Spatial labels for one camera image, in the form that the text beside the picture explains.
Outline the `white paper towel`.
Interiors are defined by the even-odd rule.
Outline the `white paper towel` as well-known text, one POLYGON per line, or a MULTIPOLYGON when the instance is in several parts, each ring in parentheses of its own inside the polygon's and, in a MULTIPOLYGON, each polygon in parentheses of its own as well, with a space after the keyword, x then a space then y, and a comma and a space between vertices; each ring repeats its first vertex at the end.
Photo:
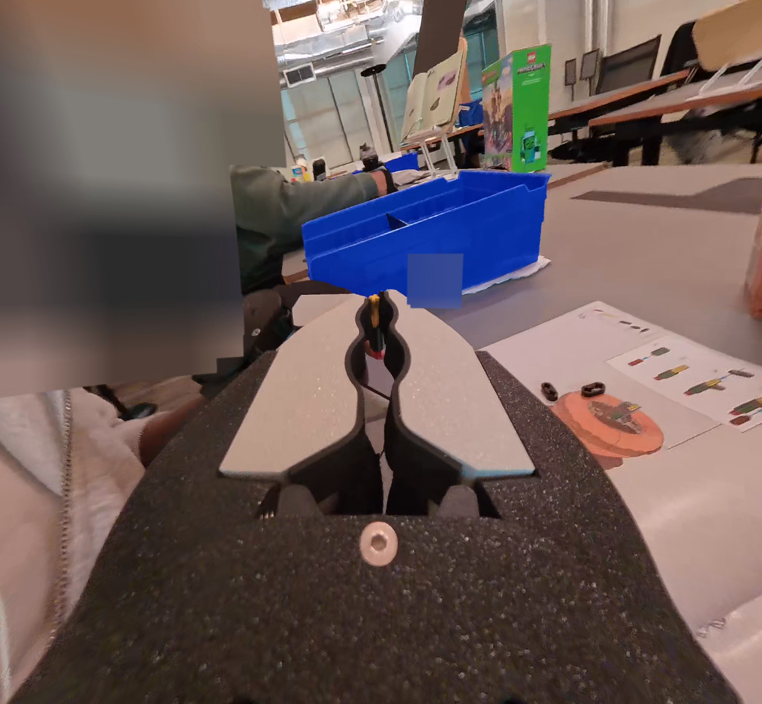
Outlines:
POLYGON ((542 269, 547 267, 550 263, 551 263, 551 261, 548 258, 540 255, 538 257, 537 261, 535 261, 535 262, 533 262, 533 263, 531 263, 531 264, 529 264, 529 265, 527 265, 525 267, 517 269, 516 271, 511 271, 511 272, 506 273, 506 274, 504 274, 504 275, 502 275, 500 277, 496 277, 496 278, 491 279, 489 281, 485 281, 483 283, 476 284, 476 285, 474 285, 472 287, 469 287, 467 289, 462 290, 462 295, 466 296, 466 295, 476 294, 478 292, 481 292, 483 290, 487 290, 487 289, 489 289, 491 287, 497 286, 497 285, 502 284, 502 283, 506 283, 506 282, 509 282, 509 281, 512 281, 512 280, 520 280, 520 279, 524 279, 524 278, 527 278, 527 277, 531 277, 532 275, 538 273, 539 271, 541 271, 542 269))

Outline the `person's left forearm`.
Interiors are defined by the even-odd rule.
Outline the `person's left forearm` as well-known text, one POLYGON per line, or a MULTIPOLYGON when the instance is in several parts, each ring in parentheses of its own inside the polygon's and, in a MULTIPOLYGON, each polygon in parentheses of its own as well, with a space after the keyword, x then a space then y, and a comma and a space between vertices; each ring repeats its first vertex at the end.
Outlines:
POLYGON ((139 459, 145 469, 205 403, 205 397, 198 394, 179 407, 160 412, 148 420, 139 438, 139 459))

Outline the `black floor lamp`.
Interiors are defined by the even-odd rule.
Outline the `black floor lamp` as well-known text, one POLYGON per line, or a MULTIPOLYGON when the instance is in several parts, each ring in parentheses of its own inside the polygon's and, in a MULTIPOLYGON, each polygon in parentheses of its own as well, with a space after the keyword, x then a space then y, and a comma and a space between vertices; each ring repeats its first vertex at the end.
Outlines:
POLYGON ((378 64, 375 64, 375 65, 372 65, 372 66, 368 66, 365 69, 362 69, 361 72, 360 72, 360 75, 364 79, 371 78, 373 80, 373 86, 374 86, 375 92, 376 92, 376 99, 378 101, 379 111, 380 111, 380 114, 382 116, 383 127, 384 127, 384 131, 386 133, 386 141, 389 144, 389 151, 391 153, 394 153, 395 152, 395 145, 394 145, 394 141, 393 141, 392 130, 390 129, 390 126, 389 126, 389 118, 388 118, 388 115, 386 113, 386 106, 385 106, 385 103, 384 103, 383 94, 382 94, 382 91, 381 91, 381 88, 380 88, 380 83, 379 83, 379 76, 385 70, 386 70, 386 64, 385 63, 378 63, 378 64))

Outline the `black mesh office chair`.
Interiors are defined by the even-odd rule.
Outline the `black mesh office chair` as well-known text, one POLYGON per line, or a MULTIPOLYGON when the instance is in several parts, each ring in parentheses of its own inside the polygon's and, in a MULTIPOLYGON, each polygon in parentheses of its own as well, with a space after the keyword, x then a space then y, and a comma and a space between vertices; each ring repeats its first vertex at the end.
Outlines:
POLYGON ((605 56, 600 63, 595 94, 651 80, 661 41, 662 35, 659 34, 627 50, 605 56))

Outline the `brown toy brick box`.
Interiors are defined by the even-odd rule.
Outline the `brown toy brick box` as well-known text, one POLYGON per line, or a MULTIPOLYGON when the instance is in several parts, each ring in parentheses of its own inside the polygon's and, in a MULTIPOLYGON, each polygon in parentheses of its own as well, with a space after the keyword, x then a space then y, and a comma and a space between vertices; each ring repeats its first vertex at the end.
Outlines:
POLYGON ((761 319, 761 248, 757 248, 750 256, 750 262, 745 278, 744 288, 745 307, 748 314, 761 319))

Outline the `black board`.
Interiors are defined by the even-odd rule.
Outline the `black board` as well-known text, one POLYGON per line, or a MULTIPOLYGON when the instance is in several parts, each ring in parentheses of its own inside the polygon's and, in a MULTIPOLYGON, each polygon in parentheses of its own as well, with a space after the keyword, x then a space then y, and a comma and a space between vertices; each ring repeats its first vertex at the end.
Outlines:
POLYGON ((467 0, 424 0, 413 78, 457 53, 467 0))

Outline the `green toy brick box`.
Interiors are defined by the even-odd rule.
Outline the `green toy brick box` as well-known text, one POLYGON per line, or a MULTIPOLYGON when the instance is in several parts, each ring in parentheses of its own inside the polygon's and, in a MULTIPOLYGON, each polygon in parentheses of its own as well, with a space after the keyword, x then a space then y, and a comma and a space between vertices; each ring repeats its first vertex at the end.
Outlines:
POLYGON ((515 50, 483 70, 483 167, 545 169, 551 50, 549 44, 515 50))

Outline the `beige book stand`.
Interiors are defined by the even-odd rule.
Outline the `beige book stand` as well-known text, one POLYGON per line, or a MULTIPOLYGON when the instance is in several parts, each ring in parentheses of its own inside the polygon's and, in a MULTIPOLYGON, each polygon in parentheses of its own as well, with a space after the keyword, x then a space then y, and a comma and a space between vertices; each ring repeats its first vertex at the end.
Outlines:
POLYGON ((720 79, 729 71, 748 62, 753 66, 727 90, 750 90, 760 85, 761 71, 761 0, 740 0, 708 13, 693 26, 693 41, 698 62, 712 76, 689 98, 690 101, 719 96, 720 79))

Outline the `wood-edged desk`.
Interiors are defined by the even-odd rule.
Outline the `wood-edged desk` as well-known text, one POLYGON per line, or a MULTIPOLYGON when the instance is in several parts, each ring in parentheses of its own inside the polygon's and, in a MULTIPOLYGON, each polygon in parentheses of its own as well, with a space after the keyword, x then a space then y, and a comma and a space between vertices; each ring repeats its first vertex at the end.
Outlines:
POLYGON ((664 138, 717 131, 723 134, 745 130, 754 134, 750 164, 760 157, 760 74, 746 79, 745 73, 724 74, 719 79, 686 84, 623 110, 594 118, 591 131, 612 129, 613 167, 629 163, 633 148, 642 149, 642 164, 659 163, 664 138))
POLYGON ((639 82, 624 88, 618 88, 606 93, 593 95, 586 99, 577 100, 566 108, 550 112, 548 114, 548 121, 555 121, 557 119, 578 115, 591 115, 596 109, 607 108, 619 103, 623 103, 624 106, 631 105, 639 100, 649 98, 655 94, 657 90, 684 81, 692 74, 692 72, 693 69, 682 69, 656 79, 639 82))

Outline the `blue plastic bin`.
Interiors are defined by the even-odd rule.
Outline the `blue plastic bin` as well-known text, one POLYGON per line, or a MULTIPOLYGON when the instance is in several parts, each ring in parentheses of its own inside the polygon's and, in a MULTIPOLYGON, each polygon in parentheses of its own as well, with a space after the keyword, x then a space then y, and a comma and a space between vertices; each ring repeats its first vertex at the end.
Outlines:
POLYGON ((462 170, 302 226, 311 280, 363 296, 407 294, 410 255, 460 254, 462 289, 539 259, 548 172, 462 170))

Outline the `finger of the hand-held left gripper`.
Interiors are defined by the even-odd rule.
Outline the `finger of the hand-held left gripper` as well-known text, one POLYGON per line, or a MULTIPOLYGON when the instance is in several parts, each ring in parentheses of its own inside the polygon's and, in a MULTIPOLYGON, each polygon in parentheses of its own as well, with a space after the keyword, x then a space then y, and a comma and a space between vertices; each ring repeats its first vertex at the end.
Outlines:
POLYGON ((303 294, 293 304, 293 326, 303 328, 350 299, 357 300, 357 295, 353 293, 303 294))

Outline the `grey desk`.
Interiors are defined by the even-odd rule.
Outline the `grey desk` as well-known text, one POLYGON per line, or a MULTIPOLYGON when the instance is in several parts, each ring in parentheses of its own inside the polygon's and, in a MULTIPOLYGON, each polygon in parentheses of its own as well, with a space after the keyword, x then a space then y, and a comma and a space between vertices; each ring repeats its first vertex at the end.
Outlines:
MULTIPOLYGON (((485 312, 519 334, 593 299, 760 364, 741 310, 756 216, 551 193, 556 269, 485 312)), ((404 519, 392 565, 349 571, 308 667, 275 702, 760 702, 760 664, 719 666, 624 499, 571 430, 493 356, 490 377, 539 479, 490 483, 499 519, 404 519)))

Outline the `toy brick instruction booklet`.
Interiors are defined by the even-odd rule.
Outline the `toy brick instruction booklet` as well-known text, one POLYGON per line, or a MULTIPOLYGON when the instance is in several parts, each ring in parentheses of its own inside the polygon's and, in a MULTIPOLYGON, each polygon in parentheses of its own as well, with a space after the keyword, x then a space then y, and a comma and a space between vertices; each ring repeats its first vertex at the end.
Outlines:
POLYGON ((603 302, 485 351, 536 396, 556 387, 694 630, 760 596, 760 366, 603 302))

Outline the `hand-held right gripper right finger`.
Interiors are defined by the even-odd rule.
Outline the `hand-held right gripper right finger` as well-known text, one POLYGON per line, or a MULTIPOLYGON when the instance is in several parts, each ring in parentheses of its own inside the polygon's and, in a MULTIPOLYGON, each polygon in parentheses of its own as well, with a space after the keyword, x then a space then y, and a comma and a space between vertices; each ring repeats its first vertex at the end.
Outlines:
POLYGON ((393 482, 439 504, 453 486, 529 477, 525 445, 474 348, 446 322, 385 292, 384 365, 393 376, 385 455, 393 482))

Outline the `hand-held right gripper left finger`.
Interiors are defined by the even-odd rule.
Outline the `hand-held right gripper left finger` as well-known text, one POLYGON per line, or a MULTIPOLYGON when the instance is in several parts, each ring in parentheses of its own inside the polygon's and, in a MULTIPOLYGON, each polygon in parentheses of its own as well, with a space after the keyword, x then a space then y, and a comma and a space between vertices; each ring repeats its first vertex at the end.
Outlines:
POLYGON ((367 437, 364 323, 368 299, 344 301, 278 349, 219 472, 234 479, 301 485, 317 503, 381 508, 383 477, 367 437))

